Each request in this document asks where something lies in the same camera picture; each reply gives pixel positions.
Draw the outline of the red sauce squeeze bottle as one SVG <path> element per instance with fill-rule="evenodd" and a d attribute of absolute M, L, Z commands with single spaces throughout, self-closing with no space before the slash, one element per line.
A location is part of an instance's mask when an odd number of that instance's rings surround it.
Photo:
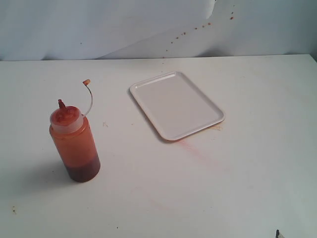
<path fill-rule="evenodd" d="M 49 132 L 69 177 L 76 182 L 87 182 L 100 171 L 101 163 L 87 114 L 93 106 L 90 80 L 83 81 L 90 94 L 90 106 L 82 113 L 75 106 L 58 100 L 58 109 L 50 116 Z"/>

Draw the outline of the white rectangular tray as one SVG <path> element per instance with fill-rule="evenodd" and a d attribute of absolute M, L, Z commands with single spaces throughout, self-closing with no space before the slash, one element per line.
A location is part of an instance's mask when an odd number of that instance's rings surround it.
<path fill-rule="evenodd" d="M 179 71 L 137 82 L 129 91 L 167 141 L 180 140 L 225 119 L 223 110 Z"/>

